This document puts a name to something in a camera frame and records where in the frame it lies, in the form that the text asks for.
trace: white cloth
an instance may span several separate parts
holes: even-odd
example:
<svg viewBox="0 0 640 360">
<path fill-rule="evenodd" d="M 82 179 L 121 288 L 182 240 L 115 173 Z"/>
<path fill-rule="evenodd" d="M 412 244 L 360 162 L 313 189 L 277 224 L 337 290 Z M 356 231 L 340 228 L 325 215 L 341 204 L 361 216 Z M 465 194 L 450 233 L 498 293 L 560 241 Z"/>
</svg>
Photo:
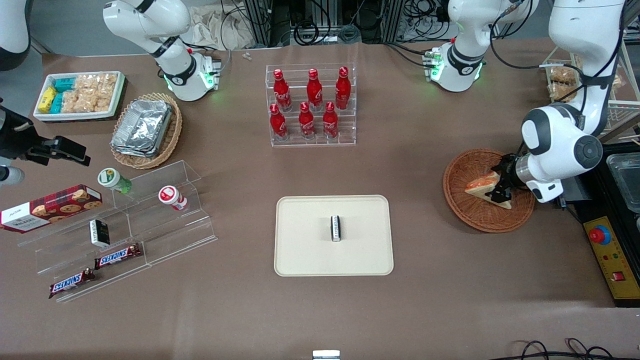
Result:
<svg viewBox="0 0 640 360">
<path fill-rule="evenodd" d="M 220 4 L 189 7 L 193 28 L 193 31 L 190 31 L 193 34 L 190 43 L 212 46 L 219 50 L 246 49 L 254 46 L 255 39 L 249 28 L 251 23 L 240 14 L 247 14 L 244 3 L 237 3 L 237 6 L 242 10 L 227 15 L 227 19 Z M 235 9 L 233 4 L 225 4 L 226 13 Z"/>
</svg>

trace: beige tray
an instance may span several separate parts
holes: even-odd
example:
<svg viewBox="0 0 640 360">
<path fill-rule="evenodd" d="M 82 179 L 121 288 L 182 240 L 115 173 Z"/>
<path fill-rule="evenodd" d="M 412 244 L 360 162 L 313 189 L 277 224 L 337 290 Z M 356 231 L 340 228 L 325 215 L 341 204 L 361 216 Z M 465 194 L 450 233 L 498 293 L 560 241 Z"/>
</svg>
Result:
<svg viewBox="0 0 640 360">
<path fill-rule="evenodd" d="M 330 217 L 340 216 L 333 242 Z M 382 195 L 283 197 L 276 209 L 280 276 L 388 275 L 394 269 L 389 203 Z"/>
</svg>

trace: red button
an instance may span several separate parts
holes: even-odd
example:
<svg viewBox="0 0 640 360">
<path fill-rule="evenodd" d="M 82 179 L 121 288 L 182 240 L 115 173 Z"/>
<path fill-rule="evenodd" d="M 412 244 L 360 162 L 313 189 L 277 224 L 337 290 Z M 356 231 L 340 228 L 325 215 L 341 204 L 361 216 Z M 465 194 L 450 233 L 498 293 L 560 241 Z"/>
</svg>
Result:
<svg viewBox="0 0 640 360">
<path fill-rule="evenodd" d="M 622 271 L 616 271 L 613 274 L 613 281 L 624 281 L 625 280 L 625 275 L 622 273 Z"/>
<path fill-rule="evenodd" d="M 605 240 L 604 231 L 598 228 L 591 229 L 589 239 L 595 243 L 602 243 Z"/>
</svg>

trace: wicker basket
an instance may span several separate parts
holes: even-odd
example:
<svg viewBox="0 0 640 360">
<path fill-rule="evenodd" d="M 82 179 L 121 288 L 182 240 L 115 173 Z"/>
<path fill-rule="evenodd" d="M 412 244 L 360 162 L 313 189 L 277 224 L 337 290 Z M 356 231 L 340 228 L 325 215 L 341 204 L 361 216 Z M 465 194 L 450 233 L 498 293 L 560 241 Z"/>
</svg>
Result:
<svg viewBox="0 0 640 360">
<path fill-rule="evenodd" d="M 442 180 L 444 195 L 453 212 L 468 225 L 487 233 L 518 229 L 529 219 L 536 203 L 531 192 L 519 189 L 511 192 L 511 209 L 465 193 L 467 184 L 491 171 L 502 155 L 490 149 L 465 151 L 449 163 Z"/>
<path fill-rule="evenodd" d="M 180 137 L 180 132 L 182 131 L 182 114 L 180 114 L 178 104 L 168 95 L 157 94 L 154 92 L 153 94 L 142 95 L 138 99 L 151 101 L 162 100 L 173 106 L 170 123 L 166 128 L 166 132 L 164 133 L 164 138 L 162 144 L 160 145 L 159 154 L 154 158 L 143 158 L 141 156 L 120 154 L 119 152 L 115 151 L 114 148 L 111 148 L 111 152 L 113 153 L 113 156 L 116 158 L 116 160 L 123 165 L 127 165 L 137 169 L 154 168 L 164 163 L 169 158 L 169 156 L 171 156 L 173 150 L 175 150 L 175 146 L 178 144 L 178 138 Z M 133 102 L 129 103 L 129 105 L 127 105 L 127 107 L 121 112 L 120 117 L 118 117 L 115 129 L 113 130 L 114 134 L 118 130 L 118 126 L 120 126 L 122 118 L 124 118 L 124 114 L 127 112 L 132 103 Z"/>
</svg>

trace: red bottle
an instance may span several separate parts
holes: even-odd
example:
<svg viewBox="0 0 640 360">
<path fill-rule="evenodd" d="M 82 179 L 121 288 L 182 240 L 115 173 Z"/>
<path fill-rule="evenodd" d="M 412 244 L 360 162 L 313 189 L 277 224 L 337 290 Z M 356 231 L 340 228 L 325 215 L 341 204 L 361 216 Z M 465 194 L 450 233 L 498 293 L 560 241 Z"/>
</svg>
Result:
<svg viewBox="0 0 640 360">
<path fill-rule="evenodd" d="M 309 82 L 307 83 L 307 97 L 311 111 L 321 111 L 323 107 L 322 101 L 322 84 L 318 80 L 318 70 L 309 69 Z"/>
<path fill-rule="evenodd" d="M 335 82 L 335 105 L 340 110 L 345 110 L 351 96 L 351 82 L 349 81 L 349 69 L 346 66 L 340 68 L 338 81 Z"/>
<path fill-rule="evenodd" d="M 326 103 L 324 116 L 322 117 L 324 136 L 333 140 L 338 137 L 338 114 L 334 111 L 334 105 L 331 101 Z"/>
<path fill-rule="evenodd" d="M 273 78 L 276 79 L 275 84 L 273 84 L 273 92 L 276 94 L 276 101 L 280 109 L 284 112 L 291 111 L 291 93 L 289 91 L 289 84 L 287 84 L 282 74 L 282 70 L 275 69 L 273 71 Z"/>
<path fill-rule="evenodd" d="M 303 101 L 300 103 L 300 131 L 305 140 L 313 140 L 316 137 L 316 129 L 314 129 L 314 114 L 309 111 L 309 103 Z"/>
<path fill-rule="evenodd" d="M 287 131 L 287 124 L 285 124 L 284 116 L 280 113 L 277 104 L 271 104 L 269 107 L 271 112 L 271 128 L 276 141 L 283 142 L 289 138 L 289 132 Z"/>
</svg>

